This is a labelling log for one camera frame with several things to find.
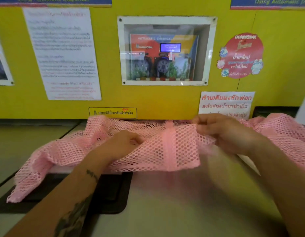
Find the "yellow wall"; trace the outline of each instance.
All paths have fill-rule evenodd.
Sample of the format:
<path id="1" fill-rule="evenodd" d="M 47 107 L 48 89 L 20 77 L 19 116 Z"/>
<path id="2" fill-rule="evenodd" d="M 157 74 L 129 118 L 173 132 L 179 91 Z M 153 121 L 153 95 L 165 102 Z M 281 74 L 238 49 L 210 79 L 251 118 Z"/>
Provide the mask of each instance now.
<path id="1" fill-rule="evenodd" d="M 201 91 L 256 91 L 255 105 L 298 106 L 305 95 L 305 11 L 229 10 L 231 0 L 113 0 L 90 7 L 102 101 L 48 100 L 20 7 L 0 7 L 0 39 L 15 85 L 0 86 L 0 118 L 81 119 L 89 107 L 135 107 L 138 119 L 190 119 Z M 217 16 L 208 86 L 122 86 L 118 15 Z M 221 77 L 219 50 L 235 34 L 257 33 L 260 74 Z"/>

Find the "wrist tattoo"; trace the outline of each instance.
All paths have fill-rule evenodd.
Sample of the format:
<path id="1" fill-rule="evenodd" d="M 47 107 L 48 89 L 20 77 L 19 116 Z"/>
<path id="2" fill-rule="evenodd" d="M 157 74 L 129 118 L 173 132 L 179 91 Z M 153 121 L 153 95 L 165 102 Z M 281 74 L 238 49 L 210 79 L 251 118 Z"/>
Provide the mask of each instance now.
<path id="1" fill-rule="evenodd" d="M 97 177 L 94 172 L 87 170 L 87 174 L 93 177 L 96 183 L 99 181 L 99 177 Z"/>
<path id="2" fill-rule="evenodd" d="M 58 222 L 54 237 L 79 237 L 84 219 L 87 215 L 89 205 L 91 203 L 92 195 L 80 203 L 76 203 L 73 210 L 65 214 Z"/>

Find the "pink mesh laundry bag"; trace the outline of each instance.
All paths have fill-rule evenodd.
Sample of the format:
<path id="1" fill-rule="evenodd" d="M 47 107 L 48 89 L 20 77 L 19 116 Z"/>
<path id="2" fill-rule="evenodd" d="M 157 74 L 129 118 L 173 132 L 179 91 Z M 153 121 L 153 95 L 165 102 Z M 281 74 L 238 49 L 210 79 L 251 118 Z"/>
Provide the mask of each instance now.
<path id="1" fill-rule="evenodd" d="M 305 169 L 305 127 L 285 114 L 271 114 L 249 121 L 245 126 L 267 136 L 295 163 Z M 109 166 L 110 171 L 177 171 L 200 165 L 199 154 L 208 154 L 215 140 L 197 134 L 188 121 L 129 122 L 93 116 L 84 131 L 52 141 L 36 151 L 15 175 L 16 187 L 7 202 L 22 201 L 42 182 L 53 165 L 74 166 L 89 151 L 115 133 L 128 130 L 146 139 L 135 151 Z"/>

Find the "red poster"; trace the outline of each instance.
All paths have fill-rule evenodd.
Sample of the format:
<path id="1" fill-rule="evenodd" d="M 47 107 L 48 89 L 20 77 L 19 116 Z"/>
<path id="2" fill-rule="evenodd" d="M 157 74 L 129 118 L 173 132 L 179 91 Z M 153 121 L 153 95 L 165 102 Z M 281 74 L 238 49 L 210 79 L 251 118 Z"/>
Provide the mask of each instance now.
<path id="1" fill-rule="evenodd" d="M 235 35 L 221 48 L 217 68 L 222 69 L 223 77 L 243 78 L 257 75 L 263 68 L 263 44 L 257 34 L 242 33 Z"/>

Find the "yellow label sticker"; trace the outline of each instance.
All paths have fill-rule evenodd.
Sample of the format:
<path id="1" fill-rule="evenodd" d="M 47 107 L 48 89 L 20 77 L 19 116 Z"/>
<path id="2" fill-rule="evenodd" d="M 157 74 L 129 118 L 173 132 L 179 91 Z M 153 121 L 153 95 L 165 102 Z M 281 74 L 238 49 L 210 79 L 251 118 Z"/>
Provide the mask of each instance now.
<path id="1" fill-rule="evenodd" d="M 137 109 L 132 107 L 89 107 L 89 115 L 105 115 L 109 118 L 136 119 Z"/>

